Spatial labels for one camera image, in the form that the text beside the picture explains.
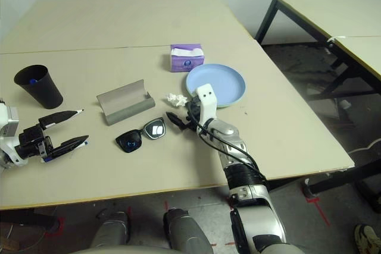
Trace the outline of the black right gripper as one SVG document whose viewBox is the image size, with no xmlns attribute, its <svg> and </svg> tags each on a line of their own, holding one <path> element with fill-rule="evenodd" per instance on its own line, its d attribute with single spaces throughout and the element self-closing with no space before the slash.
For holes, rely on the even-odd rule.
<svg viewBox="0 0 381 254">
<path fill-rule="evenodd" d="M 190 101 L 186 102 L 188 123 L 185 124 L 175 113 L 166 112 L 167 118 L 177 126 L 181 131 L 190 129 L 192 131 L 202 131 L 199 127 L 199 119 L 201 107 L 199 106 L 199 97 L 195 96 Z"/>
</svg>

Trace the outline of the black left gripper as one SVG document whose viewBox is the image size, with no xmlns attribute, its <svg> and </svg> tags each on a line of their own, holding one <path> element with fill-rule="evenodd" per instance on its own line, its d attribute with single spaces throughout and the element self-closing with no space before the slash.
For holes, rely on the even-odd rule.
<svg viewBox="0 0 381 254">
<path fill-rule="evenodd" d="M 61 111 L 38 119 L 39 124 L 24 129 L 18 135 L 18 155 L 22 159 L 32 156 L 40 156 L 45 159 L 56 159 L 75 149 L 88 144 L 88 135 L 75 137 L 63 142 L 59 147 L 53 148 L 49 136 L 45 136 L 43 129 L 48 129 L 56 124 L 70 119 L 78 114 L 78 111 Z"/>
</svg>

